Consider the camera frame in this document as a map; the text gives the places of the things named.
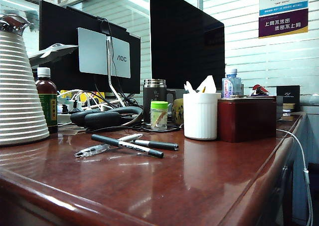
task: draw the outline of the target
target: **black marker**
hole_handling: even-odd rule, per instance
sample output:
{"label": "black marker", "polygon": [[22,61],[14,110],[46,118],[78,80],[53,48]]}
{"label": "black marker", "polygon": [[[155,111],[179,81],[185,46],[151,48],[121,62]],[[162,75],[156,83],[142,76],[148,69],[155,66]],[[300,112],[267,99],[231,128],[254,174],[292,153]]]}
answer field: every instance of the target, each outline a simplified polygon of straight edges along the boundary
{"label": "black marker", "polygon": [[103,142],[103,143],[106,143],[106,144],[109,144],[109,145],[113,145],[113,146],[117,146],[117,147],[121,147],[122,146],[122,147],[125,147],[125,148],[128,148],[128,149],[131,149],[131,150],[139,151],[141,153],[147,153],[148,155],[152,155],[152,156],[155,156],[155,157],[158,157],[158,158],[163,158],[163,156],[164,156],[164,153],[161,152],[161,151],[153,150],[153,149],[146,148],[146,147],[139,146],[139,145],[134,145],[132,143],[128,143],[128,142],[125,142],[125,141],[119,141],[117,139],[105,137],[105,136],[102,136],[102,135],[93,134],[91,136],[91,139],[99,141],[99,142]]}
{"label": "black marker", "polygon": [[158,142],[158,141],[147,141],[147,140],[133,140],[134,144],[148,146],[151,148],[164,149],[164,150],[178,150],[178,144]]}

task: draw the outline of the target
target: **white bottle cap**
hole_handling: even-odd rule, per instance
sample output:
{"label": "white bottle cap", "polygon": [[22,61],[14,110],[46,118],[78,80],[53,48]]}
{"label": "white bottle cap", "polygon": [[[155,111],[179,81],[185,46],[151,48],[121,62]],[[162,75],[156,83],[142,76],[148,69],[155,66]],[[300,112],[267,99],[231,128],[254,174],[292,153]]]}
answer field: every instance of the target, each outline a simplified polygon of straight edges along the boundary
{"label": "white bottle cap", "polygon": [[237,75],[237,69],[236,68],[227,68],[225,70],[225,73],[226,73],[226,75],[232,75],[232,74]]}
{"label": "white bottle cap", "polygon": [[50,77],[51,71],[48,67],[38,67],[38,77]]}

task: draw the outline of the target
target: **thermos lid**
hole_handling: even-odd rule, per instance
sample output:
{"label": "thermos lid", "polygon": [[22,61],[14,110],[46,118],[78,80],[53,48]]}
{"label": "thermos lid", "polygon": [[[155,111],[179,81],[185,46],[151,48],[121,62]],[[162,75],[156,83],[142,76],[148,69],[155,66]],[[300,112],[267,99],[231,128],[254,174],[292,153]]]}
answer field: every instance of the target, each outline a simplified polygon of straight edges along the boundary
{"label": "thermos lid", "polygon": [[22,35],[24,29],[29,25],[32,25],[32,23],[19,15],[0,15],[0,31]]}
{"label": "thermos lid", "polygon": [[163,79],[146,79],[144,80],[144,87],[166,87],[166,81]]}
{"label": "thermos lid", "polygon": [[38,77],[51,77],[51,70],[48,67],[38,67]]}
{"label": "thermos lid", "polygon": [[152,101],[151,102],[151,109],[167,110],[167,108],[168,108],[167,101]]}

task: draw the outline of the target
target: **tissue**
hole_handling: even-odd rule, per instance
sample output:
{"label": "tissue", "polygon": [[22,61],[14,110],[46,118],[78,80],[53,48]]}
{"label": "tissue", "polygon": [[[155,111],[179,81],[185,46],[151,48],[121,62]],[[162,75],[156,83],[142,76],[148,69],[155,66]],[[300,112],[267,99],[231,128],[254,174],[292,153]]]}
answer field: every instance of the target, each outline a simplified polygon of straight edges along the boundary
{"label": "tissue", "polygon": [[215,86],[215,81],[212,75],[209,75],[202,81],[202,83],[198,86],[198,88],[193,90],[193,87],[191,86],[190,82],[186,82],[184,84],[184,88],[186,91],[189,93],[216,93],[216,86]]}

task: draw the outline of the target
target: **wooden desk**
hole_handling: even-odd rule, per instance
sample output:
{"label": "wooden desk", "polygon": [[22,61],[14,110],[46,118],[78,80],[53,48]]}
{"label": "wooden desk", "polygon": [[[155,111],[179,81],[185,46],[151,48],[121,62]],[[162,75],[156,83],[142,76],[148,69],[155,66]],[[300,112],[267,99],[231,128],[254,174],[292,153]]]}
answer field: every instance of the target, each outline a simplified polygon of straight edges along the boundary
{"label": "wooden desk", "polygon": [[[296,132],[304,117],[277,128]],[[226,143],[187,139],[183,131],[144,133],[179,144],[163,159],[127,149],[76,159],[97,142],[68,131],[0,148],[0,225],[255,225],[291,154],[284,135]]]}

